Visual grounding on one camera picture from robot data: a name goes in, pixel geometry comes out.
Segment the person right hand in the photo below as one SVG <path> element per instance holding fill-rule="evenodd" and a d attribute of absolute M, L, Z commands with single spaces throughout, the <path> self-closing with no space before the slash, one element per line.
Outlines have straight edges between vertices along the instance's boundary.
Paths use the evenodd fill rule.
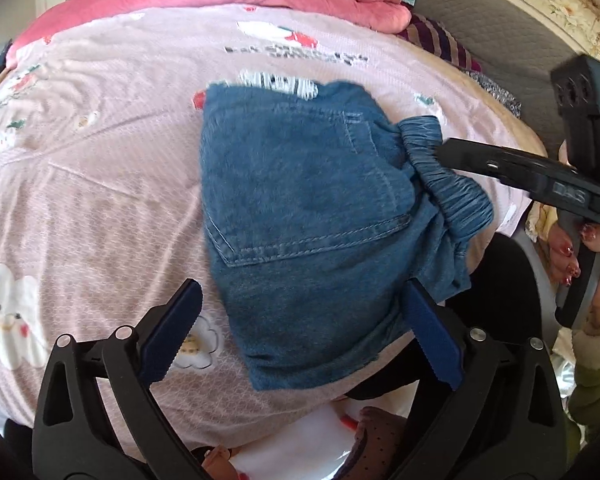
<path fill-rule="evenodd" d="M 600 253 L 600 226 L 585 223 L 580 227 L 579 236 L 584 246 Z M 548 247 L 550 248 L 550 274 L 558 283 L 570 285 L 580 275 L 581 267 L 573 252 L 572 239 L 557 223 L 550 229 Z M 600 280 L 588 308 L 588 317 L 583 330 L 589 335 L 600 335 Z"/>

